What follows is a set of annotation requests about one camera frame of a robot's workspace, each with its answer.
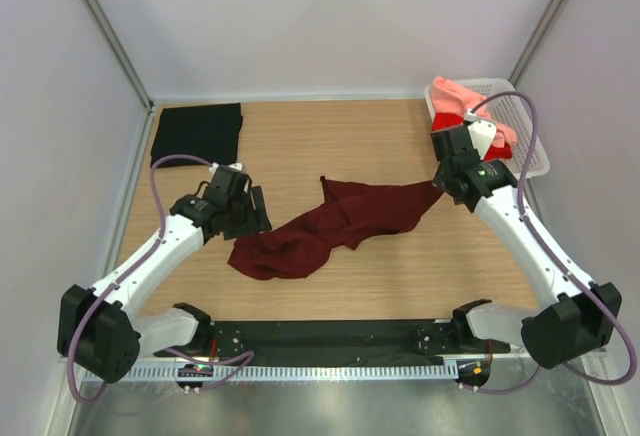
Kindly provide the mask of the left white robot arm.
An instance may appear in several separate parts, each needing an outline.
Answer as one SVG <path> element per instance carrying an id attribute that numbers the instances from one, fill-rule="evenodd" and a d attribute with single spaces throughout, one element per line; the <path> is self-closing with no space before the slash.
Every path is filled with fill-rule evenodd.
<path id="1" fill-rule="evenodd" d="M 160 228 L 124 263 L 89 288 L 74 285 L 61 298 L 58 352 L 67 369 L 81 366 L 106 383 L 122 379 L 141 357 L 181 350 L 204 354 L 211 318 L 187 303 L 142 317 L 157 287 L 209 240 L 270 230 L 261 187 L 240 163 L 212 164 L 202 194 L 179 198 L 160 214 Z"/>

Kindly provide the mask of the dark red t shirt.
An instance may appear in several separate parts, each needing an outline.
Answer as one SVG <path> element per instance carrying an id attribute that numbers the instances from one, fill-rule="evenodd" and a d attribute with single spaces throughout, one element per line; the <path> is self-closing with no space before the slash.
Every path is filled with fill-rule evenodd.
<path id="1" fill-rule="evenodd" d="M 440 199 L 432 182 L 368 185 L 320 178 L 324 201 L 283 226 L 236 240 L 228 264 L 259 281 L 302 279 L 340 246 L 412 231 Z"/>

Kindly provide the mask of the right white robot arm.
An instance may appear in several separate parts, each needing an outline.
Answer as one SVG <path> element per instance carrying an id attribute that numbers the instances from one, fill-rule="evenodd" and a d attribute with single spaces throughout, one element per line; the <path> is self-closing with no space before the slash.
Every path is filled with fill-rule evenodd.
<path id="1" fill-rule="evenodd" d="M 488 300 L 455 310 L 453 345 L 472 352 L 492 339 L 524 348 L 553 369 L 604 347 L 614 329 L 622 296 L 611 283 L 599 285 L 572 262 L 535 214 L 518 201 L 516 179 L 499 160 L 483 161 L 469 127 L 432 134 L 439 163 L 434 185 L 463 204 L 500 239 L 531 286 L 536 312 Z"/>

